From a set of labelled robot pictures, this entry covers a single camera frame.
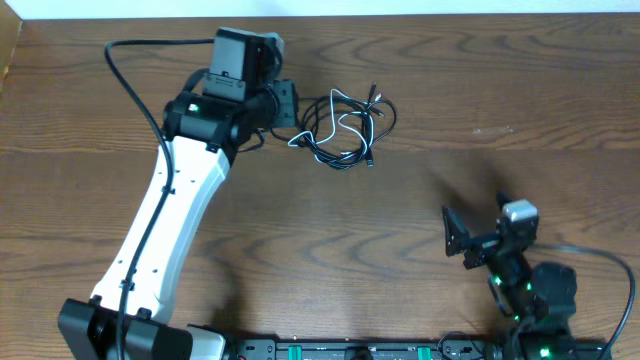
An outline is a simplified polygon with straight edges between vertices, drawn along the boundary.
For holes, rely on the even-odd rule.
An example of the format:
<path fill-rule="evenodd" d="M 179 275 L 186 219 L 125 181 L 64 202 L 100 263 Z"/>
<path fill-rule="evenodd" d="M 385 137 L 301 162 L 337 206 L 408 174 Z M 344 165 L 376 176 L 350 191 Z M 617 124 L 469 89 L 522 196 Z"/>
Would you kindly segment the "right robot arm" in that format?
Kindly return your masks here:
<path fill-rule="evenodd" d="M 568 359 L 577 353 L 569 318 L 576 313 L 576 272 L 560 263 L 531 266 L 524 252 L 534 245 L 538 209 L 526 199 L 496 195 L 495 230 L 473 237 L 453 209 L 444 206 L 445 253 L 464 256 L 471 270 L 487 267 L 492 296 L 515 327 L 483 350 L 486 359 Z"/>

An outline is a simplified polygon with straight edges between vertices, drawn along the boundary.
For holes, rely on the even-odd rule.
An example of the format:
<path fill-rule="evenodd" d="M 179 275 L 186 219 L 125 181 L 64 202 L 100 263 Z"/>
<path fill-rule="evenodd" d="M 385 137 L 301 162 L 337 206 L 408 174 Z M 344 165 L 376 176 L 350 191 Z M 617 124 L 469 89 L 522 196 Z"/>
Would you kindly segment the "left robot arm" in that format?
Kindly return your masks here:
<path fill-rule="evenodd" d="M 68 299 L 58 327 L 77 359 L 229 359 L 224 335 L 170 324 L 185 259 L 239 152 L 263 130 L 291 127 L 298 97 L 280 78 L 276 33 L 222 27 L 209 67 L 195 71 L 154 122 L 158 157 L 124 242 L 87 301 Z"/>

